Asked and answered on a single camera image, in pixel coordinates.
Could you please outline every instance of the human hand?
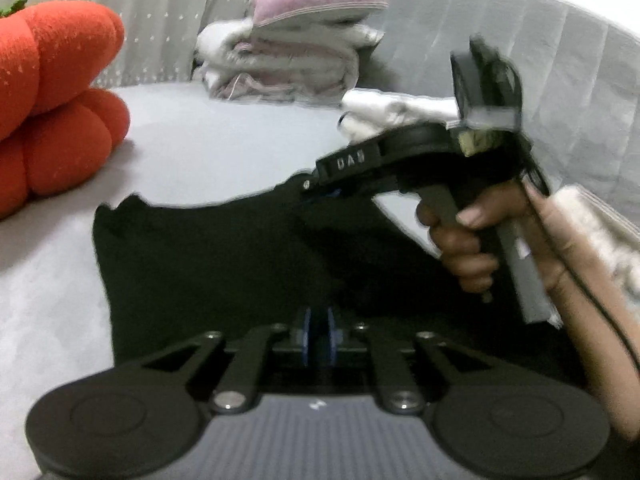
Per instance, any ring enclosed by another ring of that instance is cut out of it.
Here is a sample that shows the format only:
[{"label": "human hand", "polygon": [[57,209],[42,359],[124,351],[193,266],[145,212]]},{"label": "human hand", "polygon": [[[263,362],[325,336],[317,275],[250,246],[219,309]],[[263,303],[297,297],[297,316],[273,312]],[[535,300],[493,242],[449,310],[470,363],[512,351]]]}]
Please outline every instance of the human hand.
[{"label": "human hand", "polygon": [[[575,269],[594,262],[597,256],[588,241],[553,200],[544,198],[533,186],[526,188],[550,239],[567,263]],[[424,202],[418,205],[416,216],[431,228],[431,239],[442,252],[442,264],[458,277],[462,289],[467,292],[488,290],[493,283],[491,275],[498,268],[495,256],[480,252],[480,240],[474,232],[507,219],[514,219],[521,225],[546,290],[553,292],[567,280],[566,268],[551,250],[529,201],[516,182],[505,182],[484,190],[476,202],[458,213],[456,225],[443,225]]]}]

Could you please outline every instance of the gray ribbed panel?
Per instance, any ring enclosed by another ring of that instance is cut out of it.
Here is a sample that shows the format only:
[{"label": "gray ribbed panel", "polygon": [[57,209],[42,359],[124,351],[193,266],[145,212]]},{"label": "gray ribbed panel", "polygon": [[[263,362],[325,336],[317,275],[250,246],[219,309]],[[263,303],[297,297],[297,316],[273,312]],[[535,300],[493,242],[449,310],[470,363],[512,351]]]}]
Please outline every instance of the gray ribbed panel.
[{"label": "gray ribbed panel", "polygon": [[183,458],[144,480],[479,480],[436,446],[414,417],[371,397],[265,396],[219,416]]},{"label": "gray ribbed panel", "polygon": [[451,50],[480,32],[517,65],[526,132],[553,186],[578,182],[640,226],[637,38],[557,0],[389,0],[361,85],[452,95]]}]

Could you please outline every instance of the circular disc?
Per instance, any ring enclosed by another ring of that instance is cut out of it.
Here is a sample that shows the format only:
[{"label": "circular disc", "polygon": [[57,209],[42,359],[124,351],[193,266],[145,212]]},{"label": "circular disc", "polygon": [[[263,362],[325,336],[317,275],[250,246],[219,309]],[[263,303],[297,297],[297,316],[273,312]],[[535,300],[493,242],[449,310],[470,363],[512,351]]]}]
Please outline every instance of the circular disc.
[{"label": "circular disc", "polygon": [[31,409],[26,436],[41,468],[73,478],[155,471],[197,441],[200,412],[180,386],[66,384]]},{"label": "circular disc", "polygon": [[587,393],[565,386],[452,386],[433,415],[434,437],[486,476],[552,479],[602,452],[609,421]]}]

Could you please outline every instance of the black cloth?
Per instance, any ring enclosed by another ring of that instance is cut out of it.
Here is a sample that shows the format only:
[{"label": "black cloth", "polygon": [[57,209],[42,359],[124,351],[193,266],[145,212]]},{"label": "black cloth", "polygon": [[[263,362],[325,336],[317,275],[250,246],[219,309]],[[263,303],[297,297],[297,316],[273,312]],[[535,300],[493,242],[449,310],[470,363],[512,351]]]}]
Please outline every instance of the black cloth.
[{"label": "black cloth", "polygon": [[116,364],[207,330],[242,337],[337,307],[401,340],[428,330],[560,380],[584,383],[565,332],[490,308],[364,197],[300,198],[305,174],[220,205],[100,206],[94,244]]}]

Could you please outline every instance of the grip handle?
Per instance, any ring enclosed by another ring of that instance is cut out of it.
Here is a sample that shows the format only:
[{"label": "grip handle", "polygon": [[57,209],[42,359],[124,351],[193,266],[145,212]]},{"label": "grip handle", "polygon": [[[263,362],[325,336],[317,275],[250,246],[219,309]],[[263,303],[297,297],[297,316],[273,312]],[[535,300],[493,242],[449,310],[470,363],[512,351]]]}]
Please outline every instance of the grip handle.
[{"label": "grip handle", "polygon": [[[476,193],[471,186],[464,189],[447,186],[429,186],[418,190],[418,195],[440,217],[444,225],[455,225],[460,208],[471,204]],[[517,224],[507,220],[478,232],[482,250],[498,258],[500,267],[494,273],[491,297],[483,299],[508,305],[516,303],[525,323],[553,319],[556,308],[546,295],[538,268]]]}]

